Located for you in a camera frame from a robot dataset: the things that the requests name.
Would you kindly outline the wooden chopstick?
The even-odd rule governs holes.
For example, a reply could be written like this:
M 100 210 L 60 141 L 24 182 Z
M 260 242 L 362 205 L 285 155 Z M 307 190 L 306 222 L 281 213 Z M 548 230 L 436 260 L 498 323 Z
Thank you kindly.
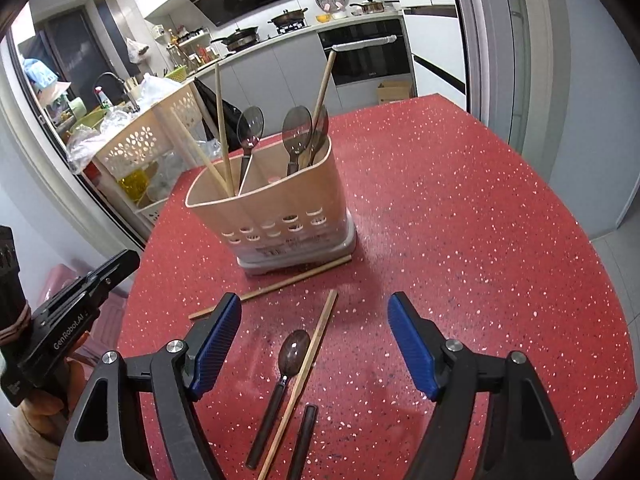
M 235 196 L 235 186 L 232 179 L 231 162 L 229 157 L 229 145 L 227 138 L 226 120 L 224 119 L 224 100 L 222 99 L 222 83 L 220 73 L 220 63 L 214 69 L 216 84 L 216 110 L 218 119 L 219 142 L 221 145 L 222 160 L 224 161 L 224 180 L 226 180 L 227 193 L 229 197 Z
M 279 451 L 281 442 L 286 434 L 286 430 L 288 430 L 288 424 L 290 423 L 291 418 L 296 410 L 298 400 L 304 392 L 310 371 L 314 366 L 314 360 L 317 357 L 322 343 L 322 338 L 324 337 L 326 328 L 329 325 L 337 296 L 338 291 L 336 289 L 331 289 L 328 298 L 326 298 L 326 303 L 324 304 L 318 324 L 316 326 L 316 329 L 314 330 L 314 334 L 311 337 L 310 345 L 305 359 L 303 360 L 302 367 L 300 368 L 300 371 L 296 376 L 294 388 L 292 390 L 292 393 L 290 394 L 290 397 L 288 398 L 288 404 L 286 404 L 286 408 L 280 420 L 280 424 L 278 426 L 276 434 L 272 439 L 269 451 L 266 455 L 264 463 L 262 464 L 262 469 L 258 474 L 258 480 L 266 480 L 269 476 L 272 463 L 277 456 L 277 452 Z
M 265 296 L 271 294 L 272 292 L 277 292 L 278 290 L 287 288 L 288 286 L 295 285 L 302 281 L 308 280 L 308 278 L 313 278 L 319 274 L 324 272 L 328 272 L 329 270 L 338 268 L 339 266 L 344 266 L 346 263 L 350 263 L 352 261 L 352 255 L 347 255 L 341 258 L 337 258 L 328 263 L 322 264 L 321 266 L 316 266 L 310 270 L 307 270 L 301 274 L 297 274 L 292 276 L 292 278 L 286 278 L 283 281 L 273 283 L 271 285 L 258 288 L 256 290 L 252 290 L 251 292 L 244 292 L 244 294 L 240 295 L 239 298 L 241 301 L 253 300 L 255 298 Z

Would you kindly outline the dark brown spoon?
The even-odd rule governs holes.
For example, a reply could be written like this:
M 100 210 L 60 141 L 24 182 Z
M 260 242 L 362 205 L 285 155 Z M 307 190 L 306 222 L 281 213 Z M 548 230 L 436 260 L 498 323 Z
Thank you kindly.
M 318 155 L 320 148 L 324 142 L 326 142 L 326 138 L 328 137 L 329 132 L 329 113 L 326 109 L 326 106 L 323 105 L 320 108 L 320 114 L 318 117 L 317 125 L 314 127 L 314 133 L 311 136 L 310 144 L 309 144 L 309 153 L 305 167 L 310 167 L 314 164 L 314 159 Z

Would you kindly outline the wooden chopstick on table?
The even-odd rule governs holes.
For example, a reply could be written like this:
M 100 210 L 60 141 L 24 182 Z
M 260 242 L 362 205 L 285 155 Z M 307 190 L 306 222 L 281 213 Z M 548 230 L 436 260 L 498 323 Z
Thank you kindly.
M 240 295 L 239 298 L 241 301 L 253 300 L 255 298 L 265 296 L 271 294 L 272 292 L 277 292 L 278 290 L 287 288 L 288 286 L 295 285 L 302 281 L 308 280 L 308 278 L 313 278 L 319 274 L 324 272 L 328 272 L 329 270 L 338 268 L 339 266 L 344 266 L 346 263 L 350 263 L 352 261 L 352 255 L 347 255 L 341 258 L 337 258 L 328 263 L 322 264 L 321 266 L 316 266 L 310 270 L 307 270 L 301 274 L 297 274 L 292 276 L 292 278 L 286 278 L 283 281 L 273 283 L 271 285 L 258 288 L 256 290 L 252 290 L 251 292 L 244 292 L 244 294 Z

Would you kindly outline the beige utensil holder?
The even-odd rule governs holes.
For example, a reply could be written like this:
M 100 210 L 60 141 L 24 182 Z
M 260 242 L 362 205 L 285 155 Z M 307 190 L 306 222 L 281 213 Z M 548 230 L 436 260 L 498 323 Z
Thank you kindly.
M 208 169 L 186 192 L 186 209 L 248 275 L 326 263 L 354 252 L 357 232 L 330 140 L 314 164 L 289 176 L 279 138 L 252 156 L 241 191 L 228 197 Z

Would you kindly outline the beige perforated storage rack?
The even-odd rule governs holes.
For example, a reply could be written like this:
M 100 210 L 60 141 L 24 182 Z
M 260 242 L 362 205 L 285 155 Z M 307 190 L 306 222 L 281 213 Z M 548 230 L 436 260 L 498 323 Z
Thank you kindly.
M 75 174 L 98 172 L 96 187 L 140 236 L 150 236 L 171 189 L 200 159 L 171 116 L 174 110 L 206 153 L 204 126 L 210 115 L 192 81 L 165 79 L 157 96 L 143 93 L 142 110 L 108 110 L 94 127 L 75 127 L 66 146 Z

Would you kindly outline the wooden chopstick in holder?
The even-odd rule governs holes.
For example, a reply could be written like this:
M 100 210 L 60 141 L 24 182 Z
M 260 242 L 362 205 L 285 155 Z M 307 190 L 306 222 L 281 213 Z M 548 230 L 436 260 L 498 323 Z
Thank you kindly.
M 227 138 L 226 120 L 224 119 L 224 100 L 222 99 L 222 83 L 220 73 L 220 63 L 214 69 L 216 84 L 216 110 L 218 119 L 219 142 L 221 145 L 222 160 L 224 161 L 224 180 L 226 180 L 227 193 L 229 197 L 235 196 L 235 186 L 232 179 L 231 162 L 229 157 L 229 145 Z

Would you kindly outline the dark spoon in holder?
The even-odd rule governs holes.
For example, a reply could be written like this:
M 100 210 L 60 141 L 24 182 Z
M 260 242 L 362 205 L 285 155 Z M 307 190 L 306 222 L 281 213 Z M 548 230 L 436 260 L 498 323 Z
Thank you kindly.
M 239 190 L 242 190 L 248 165 L 252 159 L 253 150 L 256 148 L 264 133 L 264 123 L 265 119 L 262 110 L 258 106 L 250 106 L 244 110 L 236 127 L 236 136 L 243 151 Z

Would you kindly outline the dark spoon right compartment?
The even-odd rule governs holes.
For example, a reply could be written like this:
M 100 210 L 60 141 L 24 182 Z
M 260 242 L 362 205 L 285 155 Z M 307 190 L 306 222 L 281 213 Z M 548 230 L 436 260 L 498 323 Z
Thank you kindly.
M 299 170 L 299 157 L 308 148 L 311 128 L 312 118 L 306 106 L 293 107 L 285 115 L 282 142 L 288 152 L 287 176 L 292 176 Z

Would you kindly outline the cardboard box on floor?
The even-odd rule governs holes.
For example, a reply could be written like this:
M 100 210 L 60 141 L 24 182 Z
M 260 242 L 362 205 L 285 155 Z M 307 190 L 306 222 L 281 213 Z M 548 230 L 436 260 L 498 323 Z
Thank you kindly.
M 412 82 L 408 80 L 386 80 L 376 89 L 380 104 L 405 101 L 412 98 Z

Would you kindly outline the black built-in oven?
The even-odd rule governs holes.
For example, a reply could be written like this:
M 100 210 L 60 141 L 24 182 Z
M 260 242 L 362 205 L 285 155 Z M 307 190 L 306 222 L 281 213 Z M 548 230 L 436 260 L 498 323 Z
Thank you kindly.
M 408 50 L 399 18 L 357 23 L 320 32 L 324 53 L 329 56 L 336 44 L 349 44 L 395 36 L 390 44 L 377 44 L 358 50 L 338 52 L 332 67 L 334 84 L 352 84 L 367 79 L 410 73 Z

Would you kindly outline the long chopstick right compartment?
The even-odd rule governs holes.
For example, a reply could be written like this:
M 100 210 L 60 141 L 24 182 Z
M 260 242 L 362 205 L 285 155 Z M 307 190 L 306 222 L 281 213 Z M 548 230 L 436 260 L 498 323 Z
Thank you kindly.
M 320 108 L 324 105 L 324 99 L 326 98 L 326 89 L 329 85 L 329 79 L 331 77 L 332 68 L 335 62 L 336 52 L 331 49 L 328 59 L 326 60 L 326 68 L 324 69 L 323 76 L 321 79 L 320 89 L 318 92 L 318 96 L 316 99 L 316 105 L 314 106 L 314 114 L 312 114 L 312 128 L 311 135 L 314 133 L 314 127 L 317 125 L 318 117 L 320 114 Z M 307 158 L 309 153 L 309 145 L 308 148 L 303 152 L 302 158 L 300 159 L 300 168 L 305 169 Z

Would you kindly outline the black wok on stove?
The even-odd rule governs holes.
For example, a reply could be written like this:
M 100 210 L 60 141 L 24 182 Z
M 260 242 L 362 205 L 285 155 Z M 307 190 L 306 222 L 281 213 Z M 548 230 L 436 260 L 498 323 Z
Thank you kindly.
M 213 44 L 223 44 L 230 52 L 240 52 L 260 41 L 258 27 L 237 28 L 227 37 L 215 38 Z

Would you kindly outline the black pot on stove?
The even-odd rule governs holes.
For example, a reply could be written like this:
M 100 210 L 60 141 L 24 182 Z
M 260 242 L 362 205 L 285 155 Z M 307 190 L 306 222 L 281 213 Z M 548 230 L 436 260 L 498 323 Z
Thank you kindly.
M 300 29 L 306 26 L 305 13 L 307 8 L 294 11 L 284 11 L 282 14 L 275 16 L 270 23 L 279 30 Z

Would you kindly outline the white refrigerator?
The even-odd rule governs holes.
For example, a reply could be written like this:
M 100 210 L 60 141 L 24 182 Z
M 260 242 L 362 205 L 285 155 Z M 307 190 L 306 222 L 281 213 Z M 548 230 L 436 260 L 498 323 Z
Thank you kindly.
M 466 59 L 456 0 L 398 1 L 416 94 L 439 94 L 466 110 Z

